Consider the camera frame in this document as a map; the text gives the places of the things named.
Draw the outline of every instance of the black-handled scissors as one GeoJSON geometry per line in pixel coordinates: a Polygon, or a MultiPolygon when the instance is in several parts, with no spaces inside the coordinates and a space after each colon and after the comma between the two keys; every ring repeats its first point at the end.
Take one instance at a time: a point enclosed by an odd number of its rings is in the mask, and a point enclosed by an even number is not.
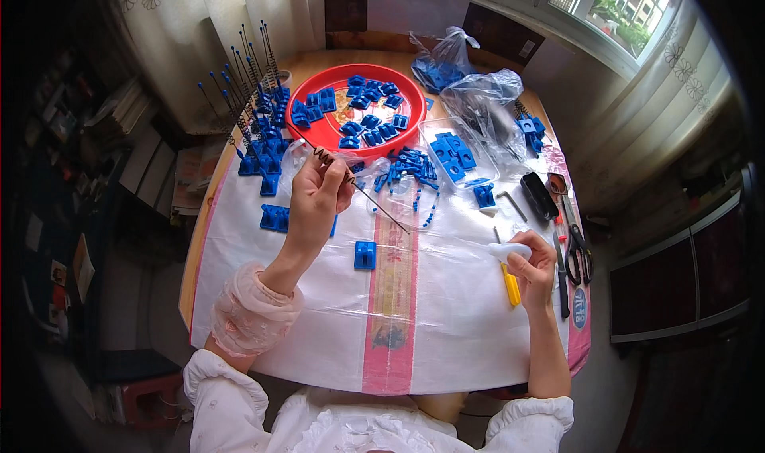
{"type": "Polygon", "coordinates": [[[571,201],[568,195],[563,195],[563,208],[566,212],[566,222],[569,223],[569,250],[566,251],[566,273],[569,275],[571,283],[578,286],[585,282],[589,284],[592,280],[594,264],[592,262],[592,252],[581,235],[581,230],[576,224],[574,209],[571,207],[571,201]]]}

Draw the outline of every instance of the red plastic tray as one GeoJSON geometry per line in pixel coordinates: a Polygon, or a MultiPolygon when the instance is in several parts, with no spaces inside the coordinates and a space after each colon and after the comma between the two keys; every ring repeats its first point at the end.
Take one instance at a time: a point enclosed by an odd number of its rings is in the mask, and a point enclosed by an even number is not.
{"type": "MultiPolygon", "coordinates": [[[[298,86],[298,89],[290,96],[290,101],[287,105],[287,121],[289,122],[290,120],[294,100],[301,100],[305,103],[305,99],[310,93],[318,93],[319,90],[328,87],[332,87],[335,90],[337,110],[325,113],[322,119],[311,123],[310,128],[295,127],[300,131],[300,135],[311,142],[312,145],[323,146],[330,151],[353,152],[362,158],[385,156],[391,149],[401,149],[407,141],[416,137],[418,135],[417,124],[423,121],[428,113],[425,96],[422,95],[414,81],[385,66],[359,63],[357,65],[341,65],[328,68],[311,76],[298,86]],[[348,103],[351,101],[351,98],[346,96],[346,92],[348,91],[348,78],[353,75],[361,75],[368,80],[377,80],[382,83],[395,83],[400,91],[397,95],[403,97],[404,101],[395,110],[383,105],[386,96],[380,98],[376,103],[370,103],[369,107],[365,110],[349,107],[348,103]],[[383,123],[389,122],[393,118],[393,114],[409,116],[407,129],[381,145],[359,149],[339,149],[337,143],[343,137],[343,134],[339,131],[340,126],[347,121],[358,122],[367,114],[374,114],[383,123]]],[[[296,133],[292,133],[292,136],[296,139],[299,137],[296,133]]]]}

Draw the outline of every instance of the wooden table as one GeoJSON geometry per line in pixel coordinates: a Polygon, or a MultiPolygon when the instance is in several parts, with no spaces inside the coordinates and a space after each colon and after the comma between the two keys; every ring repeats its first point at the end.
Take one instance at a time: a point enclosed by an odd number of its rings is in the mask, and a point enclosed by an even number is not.
{"type": "MultiPolygon", "coordinates": [[[[351,63],[371,63],[373,65],[381,65],[392,68],[406,76],[414,79],[412,75],[412,60],[415,55],[409,53],[396,53],[391,51],[367,51],[367,50],[332,50],[332,51],[311,51],[301,53],[286,61],[279,62],[279,68],[290,70],[292,72],[292,90],[294,91],[301,83],[307,80],[310,76],[317,74],[319,71],[325,70],[332,66],[348,65],[351,63]]],[[[422,92],[432,99],[435,99],[435,103],[430,111],[428,111],[427,119],[433,120],[437,118],[447,117],[448,114],[438,99],[438,96],[429,94],[426,89],[420,86],[422,92]]],[[[539,97],[533,91],[524,89],[523,94],[520,96],[520,101],[526,107],[526,109],[532,114],[532,116],[538,116],[542,123],[545,124],[545,134],[548,141],[554,145],[558,145],[558,140],[555,138],[555,133],[552,130],[552,125],[547,117],[545,108],[542,107],[539,97]]],[[[239,128],[234,127],[233,130],[234,139],[239,141],[242,137],[242,133],[239,128]]],[[[189,246],[188,255],[186,256],[186,268],[184,270],[183,282],[180,285],[180,298],[178,300],[178,309],[180,315],[184,319],[186,328],[190,329],[191,315],[194,312],[194,296],[196,294],[196,278],[200,265],[200,255],[202,253],[202,247],[204,245],[204,237],[206,232],[206,226],[209,223],[210,206],[213,204],[213,199],[220,186],[221,179],[224,176],[226,166],[231,162],[232,157],[235,155],[235,149],[233,146],[226,144],[223,154],[220,156],[218,165],[216,166],[213,178],[210,181],[210,185],[205,193],[204,202],[199,212],[199,217],[196,219],[196,227],[194,228],[194,235],[191,238],[191,244],[189,246]]]]}

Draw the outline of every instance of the pink sleeve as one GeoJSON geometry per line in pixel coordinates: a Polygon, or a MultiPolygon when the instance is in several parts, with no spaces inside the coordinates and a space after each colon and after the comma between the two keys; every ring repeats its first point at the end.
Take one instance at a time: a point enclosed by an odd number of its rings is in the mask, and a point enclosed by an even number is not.
{"type": "Polygon", "coordinates": [[[270,350],[298,318],[300,289],[278,294],[260,282],[265,268],[257,262],[239,267],[224,283],[211,312],[215,343],[232,357],[254,357],[270,350]]]}

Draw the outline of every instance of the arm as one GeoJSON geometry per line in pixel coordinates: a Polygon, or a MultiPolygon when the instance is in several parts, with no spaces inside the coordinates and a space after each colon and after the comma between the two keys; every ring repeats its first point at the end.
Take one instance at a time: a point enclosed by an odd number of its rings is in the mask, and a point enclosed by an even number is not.
{"type": "Polygon", "coordinates": [[[510,242],[532,249],[529,262],[514,253],[507,257],[507,272],[518,278],[521,303],[529,315],[529,394],[540,399],[568,396],[571,394],[569,363],[552,310],[555,249],[532,230],[516,234],[510,242]]]}
{"type": "Polygon", "coordinates": [[[325,165],[310,155],[292,180],[289,232],[279,255],[265,269],[256,263],[237,269],[215,300],[212,332],[184,369],[184,391],[194,405],[191,451],[267,447],[268,397],[246,373],[300,313],[298,280],[329,239],[335,215],[350,206],[346,170],[341,159],[325,165]]]}

